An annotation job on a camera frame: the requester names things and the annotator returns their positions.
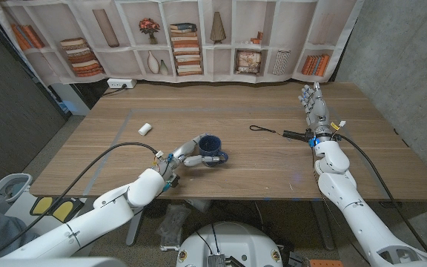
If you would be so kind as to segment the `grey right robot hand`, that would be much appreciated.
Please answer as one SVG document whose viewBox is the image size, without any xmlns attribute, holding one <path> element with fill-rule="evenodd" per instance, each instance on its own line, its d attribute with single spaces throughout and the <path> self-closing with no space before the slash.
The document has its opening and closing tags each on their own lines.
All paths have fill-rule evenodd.
<svg viewBox="0 0 427 267">
<path fill-rule="evenodd" d="M 305 108 L 306 123 L 317 134 L 330 134 L 330 116 L 325 100 L 322 97 L 319 82 L 313 86 L 305 85 L 298 99 Z"/>
</svg>

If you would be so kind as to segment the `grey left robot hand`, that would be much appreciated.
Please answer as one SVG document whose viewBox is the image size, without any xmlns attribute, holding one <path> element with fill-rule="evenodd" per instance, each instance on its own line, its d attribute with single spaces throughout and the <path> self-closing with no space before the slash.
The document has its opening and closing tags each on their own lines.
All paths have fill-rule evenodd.
<svg viewBox="0 0 427 267">
<path fill-rule="evenodd" d="M 199 141 L 202 137 L 207 136 L 206 133 L 194 137 L 192 140 L 180 145 L 167 158 L 161 159 L 159 162 L 159 174 L 165 181 L 171 180 L 175 176 L 173 171 L 181 164 L 192 167 L 201 163 L 218 163 L 222 159 L 221 156 L 191 156 L 196 148 L 199 147 Z"/>
</svg>

